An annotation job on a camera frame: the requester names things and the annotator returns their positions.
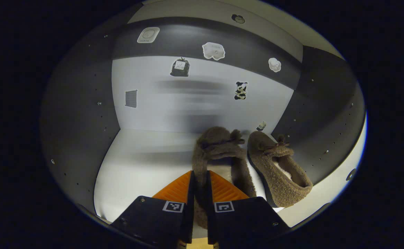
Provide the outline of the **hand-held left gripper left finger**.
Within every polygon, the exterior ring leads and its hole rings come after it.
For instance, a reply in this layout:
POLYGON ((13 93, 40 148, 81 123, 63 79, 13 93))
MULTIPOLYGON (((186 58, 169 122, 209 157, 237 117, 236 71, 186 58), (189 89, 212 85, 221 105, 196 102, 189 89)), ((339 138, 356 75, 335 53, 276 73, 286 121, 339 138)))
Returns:
POLYGON ((194 183, 190 170, 152 197, 137 197, 111 228, 145 248, 186 248, 192 242, 194 183))

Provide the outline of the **grey white shoe cabinet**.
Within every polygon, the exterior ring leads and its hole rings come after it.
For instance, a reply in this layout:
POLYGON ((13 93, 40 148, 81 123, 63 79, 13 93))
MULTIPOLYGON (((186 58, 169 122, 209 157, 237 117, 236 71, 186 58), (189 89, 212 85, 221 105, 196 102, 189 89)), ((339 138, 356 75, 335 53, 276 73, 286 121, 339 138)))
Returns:
POLYGON ((45 165, 88 216, 112 222, 191 170, 198 137, 214 126, 245 140, 284 135, 314 186, 354 148, 367 110, 341 52, 304 46, 300 62, 218 21, 129 23, 141 5, 76 38, 42 97, 45 165))

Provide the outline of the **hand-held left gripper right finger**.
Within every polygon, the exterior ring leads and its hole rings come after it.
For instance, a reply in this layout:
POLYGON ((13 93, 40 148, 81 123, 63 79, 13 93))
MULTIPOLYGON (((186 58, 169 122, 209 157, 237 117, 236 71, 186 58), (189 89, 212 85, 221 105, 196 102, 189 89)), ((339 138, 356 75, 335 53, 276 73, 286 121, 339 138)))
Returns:
POLYGON ((291 228, 263 197, 249 197, 219 174, 206 178, 208 242, 214 248, 272 248, 291 228))

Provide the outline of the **brown fuzzy shoe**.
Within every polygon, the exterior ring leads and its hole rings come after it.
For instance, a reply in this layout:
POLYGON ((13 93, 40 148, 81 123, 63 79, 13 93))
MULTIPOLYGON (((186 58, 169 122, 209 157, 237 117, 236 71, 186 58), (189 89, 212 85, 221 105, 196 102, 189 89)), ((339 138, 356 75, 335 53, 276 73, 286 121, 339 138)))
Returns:
POLYGON ((273 208, 288 208, 303 200, 314 184, 297 162, 294 150, 280 135, 275 141, 262 131, 248 137, 248 161, 262 180, 266 200, 273 208))
POLYGON ((248 197, 256 197, 256 189, 246 161, 245 143, 242 134, 235 129, 229 132, 224 127, 211 127, 197 139, 192 156, 195 175, 195 223, 208 229, 207 205, 204 197, 206 175, 209 170, 222 176, 248 197))

